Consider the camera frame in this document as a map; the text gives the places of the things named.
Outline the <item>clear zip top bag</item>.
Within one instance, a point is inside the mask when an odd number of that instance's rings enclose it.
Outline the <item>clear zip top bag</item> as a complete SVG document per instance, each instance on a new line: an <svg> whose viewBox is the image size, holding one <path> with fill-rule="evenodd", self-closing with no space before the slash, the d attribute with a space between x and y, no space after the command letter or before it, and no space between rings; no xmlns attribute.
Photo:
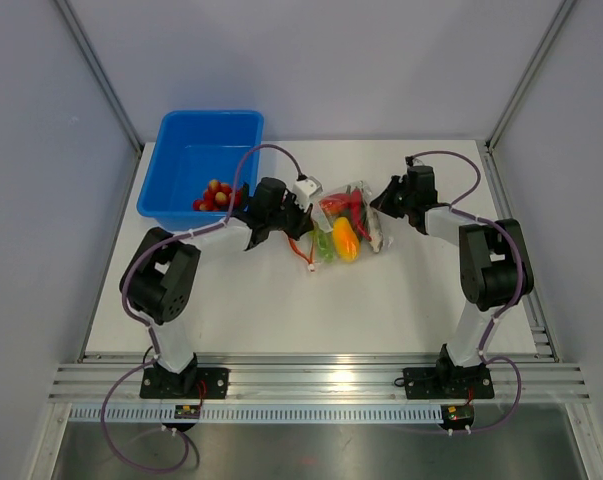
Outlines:
<svg viewBox="0 0 603 480"><path fill-rule="evenodd" d="M384 232L371 202L372 191L364 180L313 194L311 230L299 241L289 239L289 248L310 272L381 254L392 244L392 237Z"/></svg>

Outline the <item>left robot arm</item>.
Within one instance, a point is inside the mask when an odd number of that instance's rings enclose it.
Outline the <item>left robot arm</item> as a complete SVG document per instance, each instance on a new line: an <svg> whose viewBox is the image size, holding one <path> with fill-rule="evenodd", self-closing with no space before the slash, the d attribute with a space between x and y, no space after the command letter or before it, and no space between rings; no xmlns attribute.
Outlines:
<svg viewBox="0 0 603 480"><path fill-rule="evenodd" d="M142 364L141 398L224 398L224 386L212 383L226 381L226 370L199 367L181 318L198 266L251 250L273 232L300 239L313 229L313 201L321 190L305 175L291 187L265 177L218 222L184 232L160 227L146 232L119 285L124 311L144 325L151 340L153 356Z"/></svg>

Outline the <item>red fake chili pepper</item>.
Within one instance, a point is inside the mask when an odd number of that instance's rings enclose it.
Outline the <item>red fake chili pepper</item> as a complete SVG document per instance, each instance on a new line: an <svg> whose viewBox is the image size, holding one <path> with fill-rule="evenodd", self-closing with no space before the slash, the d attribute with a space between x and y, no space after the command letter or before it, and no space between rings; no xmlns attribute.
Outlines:
<svg viewBox="0 0 603 480"><path fill-rule="evenodd" d="M370 241L370 234L365 226L363 197L361 190L355 188L350 192L349 197L350 220L355 233L366 241Z"/></svg>

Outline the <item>green fake lettuce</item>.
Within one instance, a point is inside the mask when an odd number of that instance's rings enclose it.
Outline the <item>green fake lettuce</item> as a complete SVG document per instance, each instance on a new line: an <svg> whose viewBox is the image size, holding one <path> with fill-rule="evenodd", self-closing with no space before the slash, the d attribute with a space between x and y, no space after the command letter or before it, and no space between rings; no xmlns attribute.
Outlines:
<svg viewBox="0 0 603 480"><path fill-rule="evenodd" d="M335 260L335 250L328 233L316 227L313 230L313 242L315 254L322 262L332 263Z"/></svg>

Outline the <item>grey fake fish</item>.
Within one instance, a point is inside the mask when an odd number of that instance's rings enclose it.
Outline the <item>grey fake fish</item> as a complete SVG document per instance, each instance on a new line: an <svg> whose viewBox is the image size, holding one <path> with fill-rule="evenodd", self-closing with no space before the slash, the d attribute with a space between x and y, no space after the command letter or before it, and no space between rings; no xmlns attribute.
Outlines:
<svg viewBox="0 0 603 480"><path fill-rule="evenodd" d="M377 212L370 206L366 208L366 217L368 225L368 233L370 236L370 246L375 254L378 254L384 244L383 231L380 225L380 221Z"/></svg>

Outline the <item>yellow orange fake mango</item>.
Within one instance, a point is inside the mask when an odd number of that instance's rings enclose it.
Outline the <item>yellow orange fake mango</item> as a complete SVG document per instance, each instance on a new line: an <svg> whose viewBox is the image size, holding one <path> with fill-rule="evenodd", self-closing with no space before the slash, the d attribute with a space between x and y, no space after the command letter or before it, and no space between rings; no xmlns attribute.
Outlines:
<svg viewBox="0 0 603 480"><path fill-rule="evenodd" d="M345 262L354 262L360 253L360 242L349 220L338 217L333 224L332 240L338 256Z"/></svg>

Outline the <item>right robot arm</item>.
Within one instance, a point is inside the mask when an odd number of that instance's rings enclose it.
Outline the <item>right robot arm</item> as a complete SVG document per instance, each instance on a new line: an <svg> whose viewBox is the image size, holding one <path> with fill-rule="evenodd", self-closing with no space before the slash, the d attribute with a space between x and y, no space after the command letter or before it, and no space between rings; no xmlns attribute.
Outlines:
<svg viewBox="0 0 603 480"><path fill-rule="evenodd" d="M440 202L430 166L409 166L404 175L393 176L372 207L392 218L406 217L421 234L458 248L466 299L461 318L434 365L403 369L406 397L492 399L488 346L500 318L534 286L519 222L488 220Z"/></svg>

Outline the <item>red fake strawberry bunch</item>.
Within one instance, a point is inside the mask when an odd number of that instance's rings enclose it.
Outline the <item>red fake strawberry bunch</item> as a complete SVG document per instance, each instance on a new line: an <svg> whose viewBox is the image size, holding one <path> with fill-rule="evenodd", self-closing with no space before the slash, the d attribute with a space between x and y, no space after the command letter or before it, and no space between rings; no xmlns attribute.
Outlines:
<svg viewBox="0 0 603 480"><path fill-rule="evenodd" d="M217 212L239 209L243 201L243 189L226 182L211 180L202 196L195 199L192 209L198 212Z"/></svg>

